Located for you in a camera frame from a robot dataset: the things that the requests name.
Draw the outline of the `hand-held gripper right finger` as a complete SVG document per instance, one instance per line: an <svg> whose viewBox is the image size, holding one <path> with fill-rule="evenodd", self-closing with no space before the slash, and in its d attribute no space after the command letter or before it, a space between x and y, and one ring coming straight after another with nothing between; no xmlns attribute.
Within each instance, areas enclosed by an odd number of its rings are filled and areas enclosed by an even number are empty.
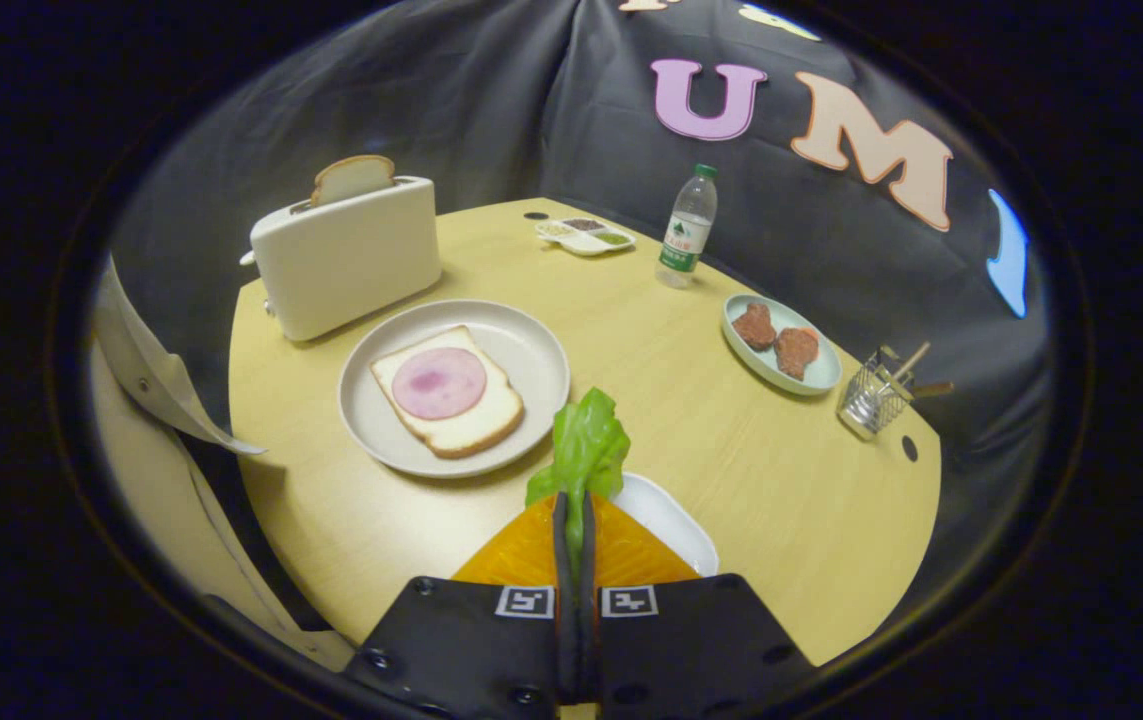
<svg viewBox="0 0 1143 720"><path fill-rule="evenodd" d="M604 719L757 719L813 664L668 491L586 497L589 682Z"/></svg>

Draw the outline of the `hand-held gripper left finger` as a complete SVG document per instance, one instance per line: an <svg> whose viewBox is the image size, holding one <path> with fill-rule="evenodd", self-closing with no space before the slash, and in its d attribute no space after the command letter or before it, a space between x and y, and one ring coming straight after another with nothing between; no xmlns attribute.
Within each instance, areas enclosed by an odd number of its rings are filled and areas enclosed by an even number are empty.
<svg viewBox="0 0 1143 720"><path fill-rule="evenodd" d="M343 674L434 719L558 719L580 693L580 597L568 498L535 505L549 583L408 579Z"/></svg>

